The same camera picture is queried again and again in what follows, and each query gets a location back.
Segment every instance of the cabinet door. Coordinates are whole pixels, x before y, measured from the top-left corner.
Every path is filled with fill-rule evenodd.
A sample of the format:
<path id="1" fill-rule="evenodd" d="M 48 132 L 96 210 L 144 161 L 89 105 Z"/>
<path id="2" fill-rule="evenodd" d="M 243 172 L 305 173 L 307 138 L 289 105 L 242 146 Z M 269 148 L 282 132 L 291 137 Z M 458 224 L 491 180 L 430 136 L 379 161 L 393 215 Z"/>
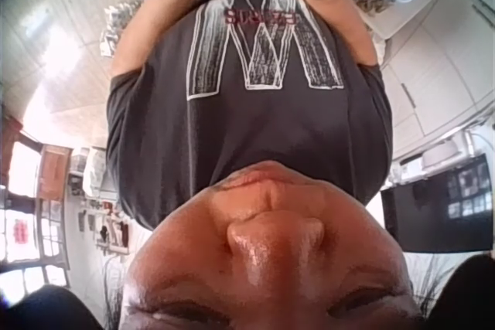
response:
<path id="1" fill-rule="evenodd" d="M 439 0 L 423 23 L 459 71 L 476 103 L 493 93 L 495 30 L 472 0 Z"/>
<path id="2" fill-rule="evenodd" d="M 407 88 L 425 135 L 474 106 L 456 68 L 421 26 L 390 66 Z"/>
<path id="3" fill-rule="evenodd" d="M 39 170 L 39 198 L 63 202 L 70 152 L 69 148 L 48 145 L 43 147 Z"/>

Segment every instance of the person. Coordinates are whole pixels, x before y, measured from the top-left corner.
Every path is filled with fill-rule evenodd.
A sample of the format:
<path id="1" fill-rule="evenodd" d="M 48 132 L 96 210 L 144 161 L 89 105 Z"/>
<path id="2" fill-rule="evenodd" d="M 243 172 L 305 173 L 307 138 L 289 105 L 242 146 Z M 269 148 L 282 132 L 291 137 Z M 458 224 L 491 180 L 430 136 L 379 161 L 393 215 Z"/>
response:
<path id="1" fill-rule="evenodd" d="M 108 166 L 154 230 L 121 328 L 417 328 L 365 209 L 391 109 L 351 0 L 145 0 L 118 44 Z"/>

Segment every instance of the monitor screen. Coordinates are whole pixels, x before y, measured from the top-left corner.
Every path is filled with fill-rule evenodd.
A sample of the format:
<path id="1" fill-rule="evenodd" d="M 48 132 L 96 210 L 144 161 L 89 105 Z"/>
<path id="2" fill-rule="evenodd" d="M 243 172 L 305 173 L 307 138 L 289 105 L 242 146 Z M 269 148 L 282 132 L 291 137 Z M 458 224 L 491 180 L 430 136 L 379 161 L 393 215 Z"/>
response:
<path id="1" fill-rule="evenodd" d="M 486 156 L 381 193 L 385 226 L 403 251 L 493 249 L 493 191 Z"/>

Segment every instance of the white cabinet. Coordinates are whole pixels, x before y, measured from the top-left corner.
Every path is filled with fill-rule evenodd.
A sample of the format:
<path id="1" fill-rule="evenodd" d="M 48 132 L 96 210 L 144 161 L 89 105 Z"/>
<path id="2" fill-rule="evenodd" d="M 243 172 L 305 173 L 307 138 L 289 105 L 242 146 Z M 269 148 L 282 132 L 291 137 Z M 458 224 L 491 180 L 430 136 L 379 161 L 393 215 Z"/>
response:
<path id="1" fill-rule="evenodd" d="M 396 126 L 413 115 L 415 110 L 392 68 L 387 66 L 381 72 L 384 78 L 385 91 L 392 109 L 392 124 Z"/>
<path id="2" fill-rule="evenodd" d="M 423 26 L 455 65 L 475 102 L 495 83 L 495 30 L 471 0 L 439 0 Z"/>
<path id="3" fill-rule="evenodd" d="M 391 59 L 390 67 L 406 86 L 425 135 L 474 106 L 456 68 L 421 26 Z"/>
<path id="4" fill-rule="evenodd" d="M 394 126 L 394 158 L 414 149 L 418 141 L 424 138 L 416 115 L 412 115 Z"/>

